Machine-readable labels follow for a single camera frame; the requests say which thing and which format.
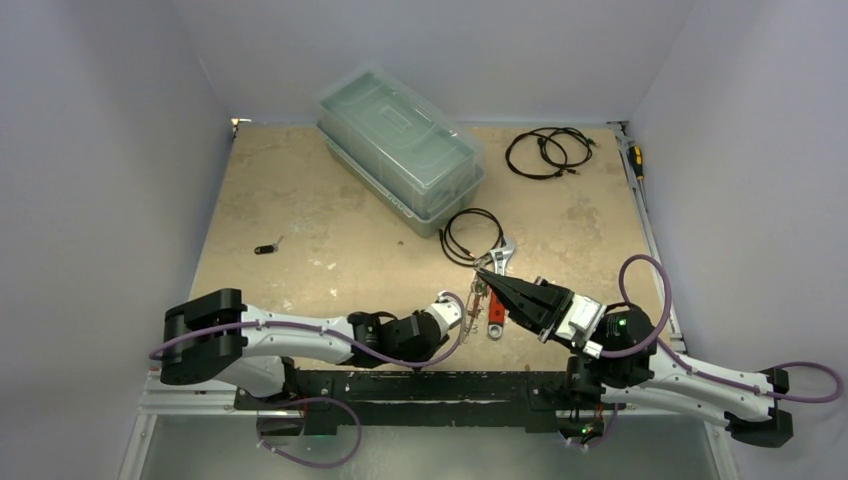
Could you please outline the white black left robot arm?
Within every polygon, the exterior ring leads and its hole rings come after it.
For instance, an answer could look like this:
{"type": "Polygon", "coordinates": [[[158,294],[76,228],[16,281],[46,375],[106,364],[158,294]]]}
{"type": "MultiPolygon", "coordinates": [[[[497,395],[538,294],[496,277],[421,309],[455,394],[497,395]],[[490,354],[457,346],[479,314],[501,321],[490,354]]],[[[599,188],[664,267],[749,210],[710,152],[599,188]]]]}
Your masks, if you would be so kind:
{"type": "Polygon", "coordinates": [[[441,292],[429,306],[399,318],[353,312],[316,318],[275,313],[224,288],[172,307],[163,342],[149,357],[172,386],[216,380],[284,409],[297,399],[296,358],[373,369],[419,369],[447,359],[459,346],[451,337],[466,315],[462,300],[441,292]]]}

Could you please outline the aluminium frame rail right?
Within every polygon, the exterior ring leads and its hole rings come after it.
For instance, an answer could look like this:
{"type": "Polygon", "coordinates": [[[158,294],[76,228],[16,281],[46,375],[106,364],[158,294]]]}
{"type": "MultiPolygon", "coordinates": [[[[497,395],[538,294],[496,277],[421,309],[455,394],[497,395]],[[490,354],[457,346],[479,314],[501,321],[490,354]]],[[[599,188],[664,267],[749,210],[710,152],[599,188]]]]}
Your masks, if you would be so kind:
{"type": "MultiPolygon", "coordinates": [[[[634,163],[630,161],[629,151],[631,147],[636,145],[636,142],[627,133],[628,123],[626,121],[608,122],[607,126],[613,131],[616,139],[621,162],[631,190],[631,195],[636,204],[636,209],[642,226],[643,237],[649,254],[657,261],[662,262],[654,230],[649,218],[644,179],[637,175],[637,171],[634,169],[634,163]]],[[[670,317],[667,323],[666,332],[669,336],[667,343],[675,352],[688,352],[684,334],[678,321],[677,312],[675,311],[674,302],[671,302],[670,317]]]]}

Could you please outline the clear plastic storage box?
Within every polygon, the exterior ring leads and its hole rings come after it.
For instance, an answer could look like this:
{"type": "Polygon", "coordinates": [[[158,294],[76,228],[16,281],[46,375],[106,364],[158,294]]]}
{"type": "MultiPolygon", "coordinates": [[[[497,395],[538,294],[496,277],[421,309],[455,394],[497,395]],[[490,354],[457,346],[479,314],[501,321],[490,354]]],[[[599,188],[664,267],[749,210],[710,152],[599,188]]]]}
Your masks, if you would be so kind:
{"type": "Polygon", "coordinates": [[[330,152],[417,235],[468,207],[485,177],[484,148],[425,97],[376,66],[316,95],[330,152]]]}

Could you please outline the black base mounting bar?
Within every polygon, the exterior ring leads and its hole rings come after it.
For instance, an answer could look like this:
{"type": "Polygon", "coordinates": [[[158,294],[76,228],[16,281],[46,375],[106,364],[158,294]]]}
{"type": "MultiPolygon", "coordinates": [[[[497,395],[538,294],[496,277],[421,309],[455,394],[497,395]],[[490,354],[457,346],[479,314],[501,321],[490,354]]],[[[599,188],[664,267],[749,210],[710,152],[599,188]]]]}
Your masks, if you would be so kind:
{"type": "Polygon", "coordinates": [[[340,426],[521,428],[576,442],[601,437],[612,405],[557,371],[297,370],[267,398],[238,389],[234,406],[263,416],[290,410],[272,435],[333,435],[340,426]]]}

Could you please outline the yellow black screwdriver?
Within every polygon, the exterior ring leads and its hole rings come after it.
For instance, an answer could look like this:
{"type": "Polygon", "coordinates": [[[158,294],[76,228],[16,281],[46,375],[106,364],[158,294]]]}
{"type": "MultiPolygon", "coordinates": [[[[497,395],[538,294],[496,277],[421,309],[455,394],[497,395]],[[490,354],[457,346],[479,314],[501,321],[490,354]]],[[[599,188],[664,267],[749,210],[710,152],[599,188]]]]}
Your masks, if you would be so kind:
{"type": "Polygon", "coordinates": [[[641,183],[644,181],[644,161],[641,149],[638,145],[631,145],[627,150],[628,163],[633,171],[635,179],[641,183]]]}

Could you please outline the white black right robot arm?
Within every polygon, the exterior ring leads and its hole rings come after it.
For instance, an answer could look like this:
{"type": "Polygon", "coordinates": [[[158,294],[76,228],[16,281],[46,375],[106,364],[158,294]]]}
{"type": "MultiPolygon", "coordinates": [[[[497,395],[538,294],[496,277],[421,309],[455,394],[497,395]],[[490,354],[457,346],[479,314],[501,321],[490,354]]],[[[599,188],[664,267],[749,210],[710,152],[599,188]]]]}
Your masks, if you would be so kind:
{"type": "Polygon", "coordinates": [[[542,343],[571,356],[556,399],[574,407],[641,404],[691,415],[747,445],[778,448],[794,435],[777,397],[789,388],[781,368],[742,372],[691,359],[652,337],[637,305],[605,305],[565,287],[482,270],[478,274],[507,316],[542,343]]]}

